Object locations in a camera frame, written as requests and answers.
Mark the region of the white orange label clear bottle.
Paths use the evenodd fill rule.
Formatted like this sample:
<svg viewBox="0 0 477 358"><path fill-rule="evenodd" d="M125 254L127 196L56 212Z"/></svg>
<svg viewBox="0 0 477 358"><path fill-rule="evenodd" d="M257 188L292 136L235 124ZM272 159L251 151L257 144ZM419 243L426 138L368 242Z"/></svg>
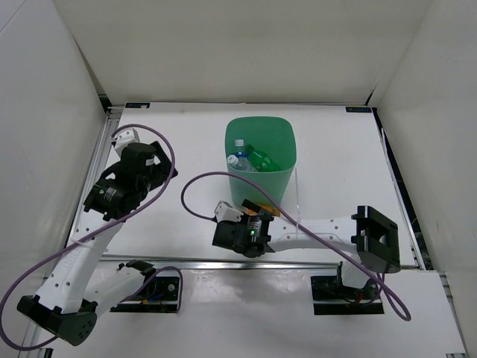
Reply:
<svg viewBox="0 0 477 358"><path fill-rule="evenodd" d="M256 172L255 167L246 157L231 154L227 157L227 165L240 172Z"/></svg>

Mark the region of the green soda bottle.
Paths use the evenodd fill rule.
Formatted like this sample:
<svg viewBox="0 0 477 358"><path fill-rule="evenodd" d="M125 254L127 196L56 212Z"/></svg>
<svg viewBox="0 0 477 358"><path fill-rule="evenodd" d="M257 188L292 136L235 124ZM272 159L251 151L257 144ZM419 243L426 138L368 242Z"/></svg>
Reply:
<svg viewBox="0 0 477 358"><path fill-rule="evenodd" d="M255 149L252 145L246 145L251 165L258 172L280 172L281 168L263 151Z"/></svg>

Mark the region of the blue label clear bottle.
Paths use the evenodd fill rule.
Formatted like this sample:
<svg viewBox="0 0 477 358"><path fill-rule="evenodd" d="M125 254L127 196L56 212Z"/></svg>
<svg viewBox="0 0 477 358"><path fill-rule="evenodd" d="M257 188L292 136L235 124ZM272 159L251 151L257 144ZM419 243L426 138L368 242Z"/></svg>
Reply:
<svg viewBox="0 0 477 358"><path fill-rule="evenodd" d="M235 139L234 140L234 152L233 154L240 158L240 157L246 157L248 158L249 157L249 154L247 153L246 151L246 148L245 148L245 143L244 143L244 140L243 139Z"/></svg>

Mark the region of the orange juice bottle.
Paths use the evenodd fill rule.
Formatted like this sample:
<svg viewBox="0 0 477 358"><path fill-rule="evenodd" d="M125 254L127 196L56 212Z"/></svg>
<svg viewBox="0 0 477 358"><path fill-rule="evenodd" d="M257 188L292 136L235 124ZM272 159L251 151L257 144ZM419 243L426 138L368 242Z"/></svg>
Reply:
<svg viewBox="0 0 477 358"><path fill-rule="evenodd" d="M268 212L272 213L274 216L280 217L281 215L281 212L275 206L267 205L267 204L259 204L259 206L263 210L267 210Z"/></svg>

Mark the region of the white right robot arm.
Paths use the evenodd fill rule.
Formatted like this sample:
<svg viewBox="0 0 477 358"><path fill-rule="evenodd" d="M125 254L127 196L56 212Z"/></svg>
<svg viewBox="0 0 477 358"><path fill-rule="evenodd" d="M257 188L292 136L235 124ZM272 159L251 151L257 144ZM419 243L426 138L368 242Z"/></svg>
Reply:
<svg viewBox="0 0 477 358"><path fill-rule="evenodd" d="M401 269L398 226L370 206L359 206L351 216L305 221L304 228L260 209L249 215L225 201L217 204L212 239L216 247L247 258L294 249L334 247L373 274Z"/></svg>

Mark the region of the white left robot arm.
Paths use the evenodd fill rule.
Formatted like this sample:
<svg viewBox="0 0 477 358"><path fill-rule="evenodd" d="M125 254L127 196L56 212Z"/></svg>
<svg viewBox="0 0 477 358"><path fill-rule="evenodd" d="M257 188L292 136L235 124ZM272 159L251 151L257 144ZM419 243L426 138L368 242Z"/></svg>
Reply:
<svg viewBox="0 0 477 358"><path fill-rule="evenodd" d="M23 296L17 310L58 339L78 346L98 318L129 297L149 298L156 290L153 265L140 260L121 264L116 273L90 286L103 253L133 213L144 207L149 192L165 185L177 170L158 142L131 142L120 160L106 168L83 205L85 241L71 238L52 273L33 294Z"/></svg>

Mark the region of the green plastic bin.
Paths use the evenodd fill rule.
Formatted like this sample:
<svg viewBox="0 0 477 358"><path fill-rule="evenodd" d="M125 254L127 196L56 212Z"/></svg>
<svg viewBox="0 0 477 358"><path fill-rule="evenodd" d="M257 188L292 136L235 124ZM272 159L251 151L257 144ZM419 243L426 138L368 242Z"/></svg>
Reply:
<svg viewBox="0 0 477 358"><path fill-rule="evenodd" d="M242 139L245 145L263 152L278 165L273 172L242 172L228 167L233 174L247 178L264 189L279 203L297 161L294 130L286 119L274 116L248 116L228 123L224 135L224 150L227 156L237 152L235 141Z"/></svg>

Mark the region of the blue white label sticker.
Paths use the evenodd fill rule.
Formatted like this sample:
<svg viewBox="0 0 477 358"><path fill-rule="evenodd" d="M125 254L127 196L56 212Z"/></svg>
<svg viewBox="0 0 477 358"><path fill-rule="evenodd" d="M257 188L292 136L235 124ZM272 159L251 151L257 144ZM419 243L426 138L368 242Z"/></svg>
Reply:
<svg viewBox="0 0 477 358"><path fill-rule="evenodd" d="M148 109L150 105L150 102L128 102L124 107L127 109Z"/></svg>

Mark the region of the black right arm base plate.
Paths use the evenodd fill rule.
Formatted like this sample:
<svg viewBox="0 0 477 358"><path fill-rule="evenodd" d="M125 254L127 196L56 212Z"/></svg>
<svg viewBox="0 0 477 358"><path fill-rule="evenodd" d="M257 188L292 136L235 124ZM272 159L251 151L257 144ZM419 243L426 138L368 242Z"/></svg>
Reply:
<svg viewBox="0 0 477 358"><path fill-rule="evenodd" d="M380 287L371 279L364 288L343 286L333 276L310 277L314 315L381 315Z"/></svg>

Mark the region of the aluminium table edge rail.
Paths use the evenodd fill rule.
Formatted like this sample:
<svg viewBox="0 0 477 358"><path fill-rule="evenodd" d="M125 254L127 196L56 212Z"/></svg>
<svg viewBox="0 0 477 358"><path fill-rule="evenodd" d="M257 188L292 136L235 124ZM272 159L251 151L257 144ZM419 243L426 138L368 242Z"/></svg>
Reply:
<svg viewBox="0 0 477 358"><path fill-rule="evenodd" d="M105 255L100 258L99 265L106 266L112 264L126 263L131 260L141 260L153 263L156 266L160 264L171 263L173 266L182 269L201 269L201 270L219 270L219 269L330 269L336 267L337 263L312 263L312 262L286 262L286 261L264 261L264 260L223 260L223 259L187 259L179 257L133 257Z"/></svg>

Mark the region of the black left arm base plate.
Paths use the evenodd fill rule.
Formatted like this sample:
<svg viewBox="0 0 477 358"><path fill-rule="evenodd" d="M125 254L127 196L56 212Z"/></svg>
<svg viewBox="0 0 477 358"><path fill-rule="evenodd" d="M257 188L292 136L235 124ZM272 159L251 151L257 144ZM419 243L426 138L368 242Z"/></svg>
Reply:
<svg viewBox="0 0 477 358"><path fill-rule="evenodd" d="M111 313L177 314L183 298L181 270L166 267L136 296L110 309Z"/></svg>

